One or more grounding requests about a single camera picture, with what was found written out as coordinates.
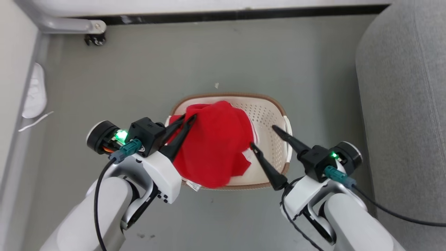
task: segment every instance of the teal connector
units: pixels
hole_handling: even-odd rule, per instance
[[[139,140],[137,138],[133,139],[129,143],[121,146],[121,148],[119,150],[117,150],[116,152],[110,154],[108,159],[115,158],[116,161],[114,163],[119,164],[128,156],[131,156],[131,155],[137,153],[141,149],[141,147],[142,147],[141,140]]]
[[[347,174],[339,171],[338,169],[334,168],[333,166],[326,167],[324,170],[324,173],[325,173],[325,176],[327,176],[327,178],[343,184],[348,189],[352,189],[351,186],[356,185],[356,180],[348,177]]]

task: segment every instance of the white label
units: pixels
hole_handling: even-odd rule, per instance
[[[192,181],[190,181],[190,180],[186,180],[186,184],[187,184],[188,186],[192,187],[192,189],[195,190],[196,192],[198,192],[198,190],[200,190],[200,188],[201,188],[201,185],[200,185],[200,184],[197,184],[197,183],[192,182]]]

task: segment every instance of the chair wheel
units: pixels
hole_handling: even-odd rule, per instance
[[[91,44],[96,46],[103,46],[106,42],[105,33],[102,34],[86,34],[84,37],[85,43],[90,46]]]

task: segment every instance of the wall baseboard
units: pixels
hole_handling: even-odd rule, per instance
[[[163,24],[185,22],[210,22],[210,21],[236,21],[251,19],[271,19],[288,17],[317,17],[317,16],[343,16],[343,15],[368,15],[379,14],[389,5],[356,5],[334,7],[311,8],[286,8],[264,10],[237,10],[198,13],[165,13],[165,14],[141,14],[119,15],[103,17],[81,17],[86,19],[101,19],[107,25],[136,25],[136,24]]]

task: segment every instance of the white wall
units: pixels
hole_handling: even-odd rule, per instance
[[[12,0],[0,1],[0,24],[0,182],[4,188],[0,191],[0,250],[6,250],[6,234],[14,213],[17,187],[13,180],[5,182],[4,171],[16,131],[38,29]]]
[[[388,4],[394,0],[35,0],[55,16],[178,13],[356,4]]]

